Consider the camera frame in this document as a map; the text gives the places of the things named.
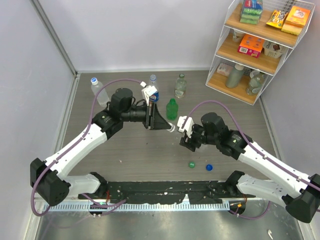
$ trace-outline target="blue bottle cap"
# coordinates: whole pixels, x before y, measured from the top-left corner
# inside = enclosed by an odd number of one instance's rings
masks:
[[[96,81],[98,81],[96,77],[91,78],[91,83],[95,83]]]
[[[211,164],[208,164],[207,166],[205,166],[205,169],[207,171],[211,171],[212,169],[214,169],[214,167]]]
[[[152,74],[150,76],[150,81],[154,82],[155,80],[157,80],[157,77],[156,77],[156,75]]]

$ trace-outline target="wooden shelf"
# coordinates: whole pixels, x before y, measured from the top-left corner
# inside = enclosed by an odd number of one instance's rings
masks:
[[[276,73],[276,69],[281,59],[280,57],[273,58],[266,56],[264,50],[262,50],[260,56],[255,58],[253,56],[238,52],[239,45],[240,42],[234,42],[232,40],[232,33],[229,33],[219,50],[216,52],[216,55],[243,65],[247,65],[253,69],[257,69],[271,75]]]
[[[272,11],[263,10],[259,23],[257,25],[254,25],[240,22],[241,7],[242,4],[240,3],[235,8],[235,10],[225,23],[227,27],[238,29],[248,34],[256,35],[260,38],[267,39],[272,42],[277,42],[290,48],[293,48],[296,45],[298,39],[297,35],[283,32],[280,29],[266,24],[273,13]]]
[[[244,75],[239,82],[239,85],[235,88],[226,87],[226,81],[228,77],[215,72],[211,79],[208,81],[207,85],[216,90],[219,90],[225,94],[231,95],[237,99],[240,99],[248,104],[253,105],[255,103],[257,95],[251,96],[246,93],[246,89],[248,87],[250,77]]]

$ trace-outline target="green bottle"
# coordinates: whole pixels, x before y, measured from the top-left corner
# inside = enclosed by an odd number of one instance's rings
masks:
[[[166,118],[169,120],[175,120],[178,117],[178,104],[174,98],[171,98],[166,105]]]

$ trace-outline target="product package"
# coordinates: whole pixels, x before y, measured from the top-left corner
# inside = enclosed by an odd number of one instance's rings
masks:
[[[240,23],[258,24],[262,11],[262,0],[243,0]]]
[[[272,41],[265,41],[263,44],[264,55],[278,59],[285,50],[285,47]]]
[[[233,69],[232,66],[225,64],[225,63],[220,63],[220,65],[216,69],[216,72],[218,74],[222,74],[222,75],[228,77],[232,69]]]
[[[274,10],[270,20],[267,21],[266,24],[272,27],[275,27],[277,29],[282,29],[287,15],[288,15],[288,12],[286,11]]]
[[[303,27],[308,22],[310,12],[311,11],[308,9],[293,6],[288,14],[288,17],[284,22],[281,31],[294,35],[299,35]]]
[[[265,40],[262,38],[246,34],[239,45],[238,52],[258,58],[262,51],[264,42]]]

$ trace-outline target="red snack box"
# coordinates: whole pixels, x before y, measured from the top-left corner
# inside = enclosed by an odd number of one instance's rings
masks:
[[[239,45],[238,52],[258,58],[264,46],[264,42],[265,40],[262,38],[246,34]]]

